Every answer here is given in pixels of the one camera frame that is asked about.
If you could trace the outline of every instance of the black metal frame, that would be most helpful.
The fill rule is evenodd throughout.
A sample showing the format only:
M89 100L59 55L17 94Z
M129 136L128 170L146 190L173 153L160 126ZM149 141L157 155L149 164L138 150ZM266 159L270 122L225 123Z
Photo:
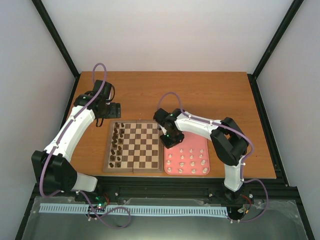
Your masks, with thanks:
M313 232L311 230L304 206L302 204L298 189L296 187L290 187L287 176L279 155L279 151L276 145L276 141L268 120L266 109L260 95L259 87L257 84L257 78L262 72L264 66L266 65L268 59L279 43L281 37L288 28L290 22L297 13L299 7L304 0L293 0L290 8L288 9L286 15L284 16L281 24L279 25L277 31L275 32L271 42L269 43L265 53L263 54L261 60L259 61L253 74L248 74L248 80L251 86L252 94L256 104L256 108L260 117L263 132L266 138L274 170L276 173L276 179L263 179L263 183L268 189L268 194L270 199L275 200L294 200L297 204L304 229L309 239L315 239ZM71 91L69 101L64 113L64 117L61 126L65 123L69 109L72 105L72 100L80 79L80 74L77 71L68 51L61 40L53 22L51 21L48 12L45 9L41 0L32 0L34 6L39 12L44 24L46 25L48 31L50 32L53 40L55 41L58 49L63 55L67 65L69 66L72 74L75 77L75 82ZM188 199L201 199L210 204L222 204L223 206L232 207L234 204L221 201L216 194L209 197L210 193L214 193L217 189L220 189L223 185L223 179L221 178L145 178L145 177L112 177L104 176L98 177L98 182L101 183L103 190L107 191L112 202L121 202L129 198L188 198ZM52 192L52 189L45 189L46 192ZM254 195L256 199L264 199L265 193L261 188L259 183L250 183L246 187L246 191L249 191ZM60 193L60 196L74 196L70 193ZM16 235L16 239L21 239L26 227L30 211L34 202L34 198L40 196L39 186L36 184L34 186L30 201L25 211L25 215L22 219L20 228Z

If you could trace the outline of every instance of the white robotic arm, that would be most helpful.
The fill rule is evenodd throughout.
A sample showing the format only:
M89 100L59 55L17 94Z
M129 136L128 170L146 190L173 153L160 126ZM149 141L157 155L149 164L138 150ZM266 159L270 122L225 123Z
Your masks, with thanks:
M182 142L184 137L182 132L190 132L211 140L219 159L224 163L224 186L233 192L238 191L243 184L243 180L241 179L241 160L245 157L248 144L235 135L231 140L232 142L228 141L224 136L224 132L217 125L212 124L224 124L221 120L210 120L198 116L192 118L191 116L186 111L184 114L181 113L179 109L168 113L160 108L153 118L163 131L163 135L160 137L162 143L167 148L173 147ZM236 125L233 120L229 121L229 123ZM241 154L237 150L236 156L234 156L233 149L238 146L233 146L233 144L239 143L242 148L240 150Z

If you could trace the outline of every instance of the pink tray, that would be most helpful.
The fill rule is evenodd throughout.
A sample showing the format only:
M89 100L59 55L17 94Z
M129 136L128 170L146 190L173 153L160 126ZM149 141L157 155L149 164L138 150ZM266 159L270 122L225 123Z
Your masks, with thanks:
M190 132L183 132L182 143L167 149L164 148L164 170L170 175L206 175L210 171L207 139Z

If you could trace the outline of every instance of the wooden tabletop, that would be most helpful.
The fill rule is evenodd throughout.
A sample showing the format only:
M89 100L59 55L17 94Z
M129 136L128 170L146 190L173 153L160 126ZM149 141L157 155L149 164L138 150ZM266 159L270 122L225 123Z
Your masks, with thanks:
M95 79L102 80L103 72L96 72ZM247 73L110 71L107 82L115 87L113 102L121 103L122 120L152 120L160 97L167 92L176 92L182 100L183 109L193 115L219 120L225 117L234 119L255 146L255 152L246 161L244 177L276 178ZM82 72L73 101L92 88L92 73ZM170 112L179 105L173 95L168 95L161 107ZM83 134L71 161L79 173L94 176L174 177L166 172L103 172L111 120L105 119L102 127L92 123ZM224 165L218 159L212 143L207 143L210 172L201 178L223 178Z

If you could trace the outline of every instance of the chessboard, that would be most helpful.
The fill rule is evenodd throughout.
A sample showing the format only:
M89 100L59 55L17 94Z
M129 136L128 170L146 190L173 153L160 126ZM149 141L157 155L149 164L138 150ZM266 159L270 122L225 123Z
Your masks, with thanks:
M164 146L159 136L153 120L111 121L103 172L163 172Z

